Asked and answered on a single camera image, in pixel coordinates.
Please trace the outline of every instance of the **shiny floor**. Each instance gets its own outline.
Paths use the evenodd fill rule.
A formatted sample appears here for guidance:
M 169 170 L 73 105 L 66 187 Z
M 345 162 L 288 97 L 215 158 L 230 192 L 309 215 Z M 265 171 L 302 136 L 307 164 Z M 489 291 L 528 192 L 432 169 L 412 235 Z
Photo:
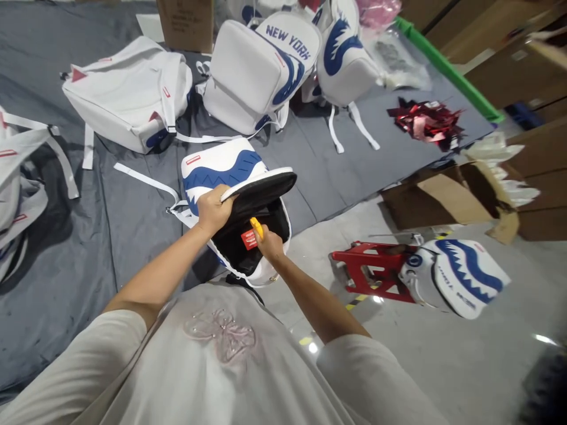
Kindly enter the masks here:
M 368 237 L 392 232 L 380 201 L 362 202 L 292 240 L 290 257 L 345 304 L 355 295 L 344 289 L 345 278 L 328 254 L 355 240 L 395 243 L 392 236 Z M 477 320 L 392 300 L 378 304 L 372 297 L 352 310 L 452 424 L 514 423 L 524 401 L 523 380 L 546 349 L 534 335 L 557 337 L 566 323 L 561 309 L 567 300 L 567 244 L 518 237 L 504 246 L 484 234 L 489 227 L 469 225 L 450 236 L 480 242 L 512 279 Z M 298 341 L 310 336 L 312 328 L 284 282 L 260 294 Z

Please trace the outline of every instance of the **gray tarp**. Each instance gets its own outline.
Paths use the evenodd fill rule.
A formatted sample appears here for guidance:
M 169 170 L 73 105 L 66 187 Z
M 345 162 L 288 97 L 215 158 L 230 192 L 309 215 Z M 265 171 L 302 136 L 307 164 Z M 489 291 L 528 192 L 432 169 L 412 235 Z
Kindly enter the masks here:
M 21 390 L 61 353 L 126 281 L 182 233 L 165 212 L 169 195 L 112 167 L 116 161 L 180 188 L 179 164 L 199 145 L 172 144 L 147 156 L 106 140 L 96 141 L 94 171 L 80 168 L 84 123 L 61 91 L 59 72 L 110 56 L 141 35 L 135 14 L 155 13 L 153 3 L 104 4 L 0 2 L 0 104 L 7 111 L 61 129 L 76 170 L 79 200 L 66 198 L 58 162 L 49 149 L 34 155 L 50 203 L 30 228 L 30 248 L 17 275 L 0 286 L 0 403 Z M 416 58 L 425 61 L 413 47 Z M 187 54 L 194 80 L 199 55 Z M 285 196 L 294 232 L 339 214 L 370 194 L 444 154 L 412 140 L 393 125 L 386 109 L 397 97 L 442 100 L 465 109 L 461 125 L 470 143 L 492 128 L 434 68 L 434 92 L 376 88 L 357 102 L 363 122 L 381 144 L 373 151 L 348 114 L 335 119 L 345 153 L 338 155 L 327 122 L 307 108 L 291 114 L 280 134 L 265 133 L 252 145 L 270 168 L 292 166 L 299 178 Z M 193 135 L 234 134 L 201 108 Z M 211 276 L 217 262 L 207 251 L 184 287 Z

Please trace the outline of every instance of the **yellow box cutter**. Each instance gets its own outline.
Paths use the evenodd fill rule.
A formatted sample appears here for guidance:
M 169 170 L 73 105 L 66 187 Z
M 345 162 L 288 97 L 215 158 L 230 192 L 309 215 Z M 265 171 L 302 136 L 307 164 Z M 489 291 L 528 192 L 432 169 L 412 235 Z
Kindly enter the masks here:
M 260 224 L 258 219 L 256 217 L 252 217 L 250 219 L 250 224 L 252 225 L 252 228 L 256 230 L 260 235 L 260 240 L 264 240 L 264 229 L 262 228 L 262 225 Z

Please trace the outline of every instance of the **red foil confetti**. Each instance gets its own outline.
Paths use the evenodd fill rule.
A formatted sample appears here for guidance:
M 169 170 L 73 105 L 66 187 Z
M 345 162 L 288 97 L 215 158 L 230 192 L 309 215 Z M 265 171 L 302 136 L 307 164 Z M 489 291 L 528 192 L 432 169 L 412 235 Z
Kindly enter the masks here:
M 413 139 L 435 143 L 443 152 L 459 147 L 464 136 L 463 129 L 457 125 L 462 110 L 451 112 L 439 102 L 415 102 L 398 98 L 400 106 L 388 109 L 394 123 Z

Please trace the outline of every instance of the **white backpack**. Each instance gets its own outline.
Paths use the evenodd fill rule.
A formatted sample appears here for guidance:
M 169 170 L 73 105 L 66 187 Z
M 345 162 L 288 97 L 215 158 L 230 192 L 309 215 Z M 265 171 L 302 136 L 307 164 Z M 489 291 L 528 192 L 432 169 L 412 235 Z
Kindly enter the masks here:
M 18 133 L 14 126 L 31 130 Z M 26 177 L 24 161 L 47 143 L 61 163 L 69 199 L 79 196 L 69 160 L 53 138 L 58 135 L 57 127 L 9 114 L 0 106 L 0 283 L 22 263 L 27 248 L 24 231 L 47 206 L 43 182 Z
M 416 303 L 476 319 L 510 283 L 478 242 L 432 240 L 408 257 L 400 272 Z
M 256 30 L 226 21 L 214 45 L 210 78 L 200 89 L 205 108 L 243 135 L 270 123 L 281 129 L 320 45 L 317 28 L 291 12 L 271 15 Z
M 172 188 L 150 179 L 122 164 L 115 168 L 144 183 L 169 192 L 175 203 L 167 211 L 187 227 L 199 221 L 198 199 L 219 184 L 231 186 L 221 201 L 238 195 L 228 222 L 208 242 L 221 264 L 252 287 L 262 287 L 275 280 L 276 271 L 257 247 L 247 249 L 250 219 L 256 217 L 283 239 L 287 252 L 291 240 L 291 223 L 281 199 L 294 186 L 297 175 L 290 167 L 268 171 L 260 156 L 245 138 L 230 140 L 214 148 L 192 153 L 181 161 L 186 200 Z
M 369 91 L 380 73 L 360 39 L 359 9 L 354 0 L 326 0 L 313 18 L 322 33 L 323 45 L 317 70 L 301 89 L 303 102 L 331 103 L 329 130 L 338 153 L 344 148 L 333 128 L 335 106 L 347 107 L 360 132 L 374 150 L 380 145 L 364 127 L 354 103 Z
M 134 152 L 148 153 L 167 134 L 177 135 L 176 119 L 187 109 L 193 77 L 180 53 L 138 37 L 114 56 L 91 65 L 71 65 L 63 93 L 85 121 L 83 168 L 92 169 L 93 131 Z

